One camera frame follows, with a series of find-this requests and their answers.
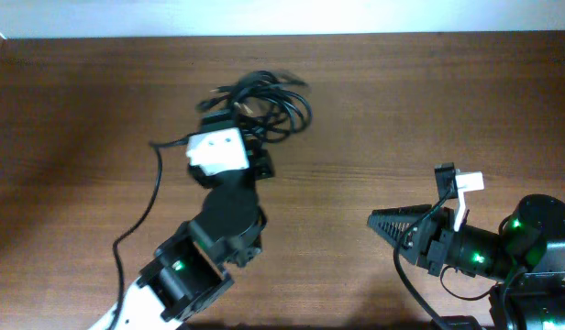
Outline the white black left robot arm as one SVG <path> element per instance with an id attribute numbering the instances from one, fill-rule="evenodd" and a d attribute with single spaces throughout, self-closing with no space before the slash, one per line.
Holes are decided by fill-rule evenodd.
<path id="1" fill-rule="evenodd" d="M 267 216 L 260 207 L 256 182 L 274 174 L 269 152 L 257 139 L 217 139 L 198 150 L 228 164 L 236 156 L 248 165 L 221 170 L 190 159 L 189 174 L 208 190 L 200 212 L 182 222 L 154 252 L 131 283 L 120 283 L 116 303 L 93 325 L 95 329 L 184 329 L 234 283 L 227 264 L 246 267 L 262 252 L 261 233 Z"/>

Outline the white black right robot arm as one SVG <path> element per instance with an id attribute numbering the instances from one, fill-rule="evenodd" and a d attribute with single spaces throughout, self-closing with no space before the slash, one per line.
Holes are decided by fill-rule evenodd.
<path id="1" fill-rule="evenodd" d="M 530 194 L 490 232 L 454 230 L 441 205 L 374 210 L 367 225 L 411 264 L 442 279 L 447 270 L 481 276 L 497 329 L 565 329 L 565 203 Z"/>

